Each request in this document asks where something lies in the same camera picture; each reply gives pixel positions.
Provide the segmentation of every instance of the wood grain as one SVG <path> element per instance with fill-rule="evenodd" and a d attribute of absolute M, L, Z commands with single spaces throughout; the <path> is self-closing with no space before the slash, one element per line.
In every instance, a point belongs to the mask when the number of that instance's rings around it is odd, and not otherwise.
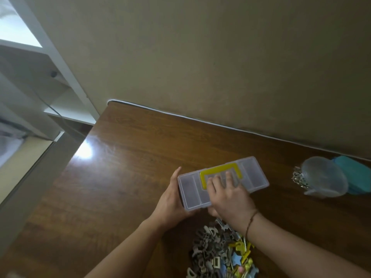
<path fill-rule="evenodd" d="M 185 173 L 248 156 L 270 182 L 252 194 L 268 219 L 371 271 L 371 196 L 319 200 L 291 180 L 294 166 L 330 153 L 116 102 L 84 145 L 92 157 L 71 159 L 1 259 L 0 276 L 83 277 L 151 214 L 178 166 Z M 211 220 L 204 210 L 167 232 L 144 277 L 185 276 L 194 232 Z M 285 277 L 259 250 L 252 257 L 259 277 Z"/>

